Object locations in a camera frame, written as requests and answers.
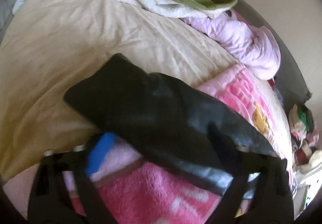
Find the beige quilted bedspread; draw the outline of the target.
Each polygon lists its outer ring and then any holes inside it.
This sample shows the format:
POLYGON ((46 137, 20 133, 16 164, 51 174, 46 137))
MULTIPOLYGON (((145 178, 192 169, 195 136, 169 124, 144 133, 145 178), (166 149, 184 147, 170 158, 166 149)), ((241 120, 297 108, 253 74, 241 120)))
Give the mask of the beige quilted bedspread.
POLYGON ((185 24, 112 0, 26 0, 1 43, 1 177, 85 143, 97 128, 64 101, 115 53, 197 87, 236 64, 185 24))

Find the black leather jacket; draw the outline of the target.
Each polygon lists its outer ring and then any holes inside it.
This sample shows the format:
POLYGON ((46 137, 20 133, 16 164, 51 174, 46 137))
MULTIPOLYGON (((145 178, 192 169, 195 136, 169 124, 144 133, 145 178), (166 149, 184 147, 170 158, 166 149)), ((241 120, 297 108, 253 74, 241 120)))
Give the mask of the black leather jacket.
POLYGON ((148 161, 217 195, 217 156, 208 138, 215 125, 237 146, 272 155, 268 140, 220 100, 163 73, 146 73, 113 55, 70 87, 65 102, 104 132, 116 133, 148 161))

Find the dark green padded headboard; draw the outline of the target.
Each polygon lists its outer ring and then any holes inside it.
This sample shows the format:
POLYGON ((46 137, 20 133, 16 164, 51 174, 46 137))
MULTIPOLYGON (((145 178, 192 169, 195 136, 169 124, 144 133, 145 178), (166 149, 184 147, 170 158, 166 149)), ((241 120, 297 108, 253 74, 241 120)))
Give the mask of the dark green padded headboard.
POLYGON ((286 114, 289 113, 294 105, 303 105, 307 102, 312 97, 312 93, 308 89, 297 62, 280 36, 269 23, 244 0, 238 0, 234 9, 255 27, 267 27, 276 39, 281 52, 281 66, 276 74, 275 83, 283 97, 286 114))

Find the pink cartoon bear blanket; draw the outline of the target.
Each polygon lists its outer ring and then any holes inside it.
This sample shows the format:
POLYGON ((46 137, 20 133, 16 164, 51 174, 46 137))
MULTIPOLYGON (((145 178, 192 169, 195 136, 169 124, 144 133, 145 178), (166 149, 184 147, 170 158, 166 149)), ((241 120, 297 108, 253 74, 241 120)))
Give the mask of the pink cartoon bear blanket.
MULTIPOLYGON (((277 155, 287 160, 293 186, 288 120, 268 82, 235 64, 199 89, 219 98, 266 137, 277 155)), ((220 200, 219 195, 147 162, 121 140, 107 148, 90 179, 120 223, 203 223, 220 200)))

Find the lilac puffy quilt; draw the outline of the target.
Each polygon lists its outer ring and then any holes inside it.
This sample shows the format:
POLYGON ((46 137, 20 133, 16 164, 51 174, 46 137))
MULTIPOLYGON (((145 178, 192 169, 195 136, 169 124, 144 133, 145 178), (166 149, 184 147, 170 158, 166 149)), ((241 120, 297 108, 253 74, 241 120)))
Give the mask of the lilac puffy quilt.
POLYGON ((215 40, 257 78, 275 77, 281 66, 281 52, 272 32, 265 26, 238 19, 235 12, 211 18, 182 18, 186 24, 215 40))

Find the pile of folded clothes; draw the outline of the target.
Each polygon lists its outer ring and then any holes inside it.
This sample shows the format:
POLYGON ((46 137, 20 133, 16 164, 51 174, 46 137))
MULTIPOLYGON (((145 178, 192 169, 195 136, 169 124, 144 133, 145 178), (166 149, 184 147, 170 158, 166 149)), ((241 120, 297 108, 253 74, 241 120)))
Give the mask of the pile of folded clothes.
POLYGON ((321 180, 321 131, 305 105, 294 105, 288 115, 293 172, 298 186, 321 180))

